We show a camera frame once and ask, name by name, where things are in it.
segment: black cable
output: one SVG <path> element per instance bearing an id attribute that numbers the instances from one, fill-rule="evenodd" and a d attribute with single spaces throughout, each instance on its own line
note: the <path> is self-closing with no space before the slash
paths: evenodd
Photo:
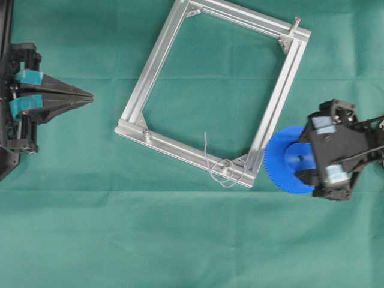
<path id="1" fill-rule="evenodd" d="M 355 154 L 355 155 L 353 155 L 351 157 L 347 157 L 347 158 L 336 160 L 336 161 L 333 162 L 333 164 L 340 163 L 340 162 L 345 162 L 345 161 L 349 161 L 349 160 L 353 160 L 355 158 L 359 158 L 361 156 L 364 156 L 366 154 L 369 154 L 369 153 L 372 153 L 372 152 L 375 152 L 375 151 L 381 150 L 381 149 L 384 149 L 384 145 L 376 147 L 376 148 L 373 148 L 373 149 L 370 149 L 368 151 L 361 152 L 359 154 Z"/>
<path id="2" fill-rule="evenodd" d="M 368 124 L 371 124 L 371 123 L 374 123 L 374 122 L 377 122 L 377 121 L 380 121 L 380 120 L 384 120 L 384 115 L 376 117 L 376 118 L 373 118 L 373 119 L 366 120 L 364 122 L 354 123 L 354 124 L 352 124 L 352 126 L 353 127 L 361 127 L 361 126 L 365 126 L 365 125 L 368 125 Z"/>

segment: thin wire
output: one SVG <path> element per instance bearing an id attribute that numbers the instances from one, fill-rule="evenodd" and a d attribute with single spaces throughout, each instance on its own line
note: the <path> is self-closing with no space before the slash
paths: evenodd
<path id="1" fill-rule="evenodd" d="M 352 124 L 352 126 L 353 127 L 355 127 L 355 126 L 361 127 L 361 126 L 365 126 L 365 125 L 368 125 L 368 124 L 371 124 L 371 123 L 374 123 L 374 122 L 378 122 L 378 121 L 383 120 L 383 119 L 384 119 L 384 115 L 376 117 L 376 118 L 373 118 L 373 119 L 366 120 L 364 122 L 354 123 L 354 124 Z"/>
<path id="2" fill-rule="evenodd" d="M 237 179 L 236 181 L 234 181 L 234 182 L 233 182 L 232 184 L 230 184 L 230 185 L 225 185 L 225 183 L 228 183 L 229 181 L 231 181 L 231 178 L 233 177 L 233 174 L 234 174 L 234 172 L 235 172 L 235 165 L 234 165 L 233 161 L 231 161 L 231 160 L 229 160 L 229 159 L 222 159 L 221 161 L 216 162 L 216 164 L 214 164 L 214 165 L 211 167 L 211 165 L 209 165 L 208 156 L 207 156 L 207 154 L 206 154 L 206 149 L 207 149 L 207 147 L 208 147 L 208 138 L 207 138 L 207 136 L 206 136 L 206 132 L 204 132 L 204 140 L 205 140 L 205 145 L 204 145 L 204 157 L 205 157 L 206 166 L 207 166 L 207 168 L 208 168 L 208 170 L 209 170 L 209 174 L 211 175 L 211 178 L 212 178 L 215 182 L 218 182 L 218 183 L 219 183 L 221 186 L 223 186 L 224 188 L 232 188 L 232 187 L 235 186 L 239 181 L 241 181 L 241 179 L 244 177 L 244 175 L 245 175 L 245 171 L 247 170 L 247 164 L 246 164 L 246 162 L 245 162 L 243 159 L 241 159 L 241 161 L 244 162 L 244 169 L 243 169 L 243 171 L 242 171 L 242 175 L 240 176 L 240 178 Z M 215 176 L 215 174 L 214 174 L 214 170 L 215 170 L 215 168 L 216 168 L 217 166 L 222 165 L 224 162 L 225 162 L 225 163 L 230 163 L 230 166 L 231 166 L 231 168 L 232 168 L 232 171 L 231 171 L 230 176 L 229 176 L 227 179 L 225 179 L 225 180 L 219 180 L 219 179 L 216 178 L 216 176 Z"/>
<path id="3" fill-rule="evenodd" d="M 351 157 L 347 157 L 347 158 L 342 158 L 342 159 L 336 160 L 333 163 L 336 164 L 336 163 L 340 163 L 340 162 L 345 162 L 345 161 L 353 160 L 355 158 L 367 155 L 367 154 L 372 153 L 372 152 L 376 152 L 376 151 L 381 150 L 381 149 L 384 149 L 384 145 L 376 147 L 376 148 L 373 148 L 373 149 L 370 149 L 370 150 L 365 151 L 365 152 L 361 152 L 361 153 L 353 155 Z"/>

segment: black plastic part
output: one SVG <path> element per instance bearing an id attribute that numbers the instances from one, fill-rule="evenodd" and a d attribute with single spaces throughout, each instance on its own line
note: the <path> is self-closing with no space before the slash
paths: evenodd
<path id="1" fill-rule="evenodd" d="M 10 42 L 11 22 L 12 22 L 13 0 L 0 1 L 0 62 L 6 58 L 6 49 Z M 0 74 L 0 96 L 5 95 L 6 87 L 4 79 L 7 77 L 4 73 Z M 7 142 L 9 125 L 9 106 L 8 102 L 0 97 L 0 181 L 3 180 L 20 163 L 20 155 L 4 149 Z"/>
<path id="2" fill-rule="evenodd" d="M 38 125 L 93 101 L 92 94 L 46 74 L 41 85 L 16 80 L 21 69 L 39 71 L 41 55 L 33 43 L 10 43 L 12 9 L 12 0 L 0 0 L 0 180 L 18 165 L 20 153 L 38 152 Z M 12 115 L 11 101 L 36 94 L 42 107 Z"/>
<path id="3" fill-rule="evenodd" d="M 334 131 L 320 133 L 313 118 L 330 117 Z M 314 186 L 314 197 L 329 200 L 349 200 L 356 182 L 367 164 L 384 160 L 384 130 L 372 127 L 384 116 L 358 122 L 356 106 L 339 100 L 322 103 L 319 111 L 308 117 L 299 142 L 311 143 L 316 170 L 300 171 L 296 176 Z M 341 165 L 348 180 L 331 182 L 327 167 Z"/>

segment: metal bracket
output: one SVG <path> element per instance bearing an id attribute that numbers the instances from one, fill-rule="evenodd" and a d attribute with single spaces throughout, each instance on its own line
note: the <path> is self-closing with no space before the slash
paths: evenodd
<path id="1" fill-rule="evenodd" d="M 193 17 L 193 16 L 196 16 L 196 15 L 199 15 L 201 14 L 202 10 L 197 7 L 197 6 L 194 6 L 194 5 L 190 5 L 187 9 L 187 11 L 185 12 L 185 18 L 190 18 L 190 17 Z"/>
<path id="2" fill-rule="evenodd" d="M 292 42 L 293 42 L 293 36 L 295 35 L 295 32 L 296 32 L 300 22 L 301 22 L 301 18 L 296 16 L 295 21 L 289 30 L 288 36 L 282 35 L 279 38 L 278 43 L 280 44 L 284 54 L 288 53 L 290 46 L 292 45 Z"/>
<path id="3" fill-rule="evenodd" d="M 148 126 L 147 126 L 147 124 L 145 122 L 143 113 L 140 113 L 139 117 L 137 117 L 136 125 L 141 126 L 141 127 L 145 128 L 145 129 L 148 129 Z"/>

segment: teal pad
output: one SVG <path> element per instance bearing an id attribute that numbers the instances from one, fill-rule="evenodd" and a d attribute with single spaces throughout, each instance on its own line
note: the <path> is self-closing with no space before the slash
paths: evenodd
<path id="1" fill-rule="evenodd" d="M 41 86 L 43 77 L 43 72 L 33 71 L 30 69 L 23 69 L 15 75 L 16 80 L 20 83 L 38 86 Z"/>
<path id="2" fill-rule="evenodd" d="M 41 94 L 19 97 L 10 102 L 12 117 L 15 121 L 18 120 L 17 116 L 21 111 L 39 109 L 43 107 L 43 96 Z"/>

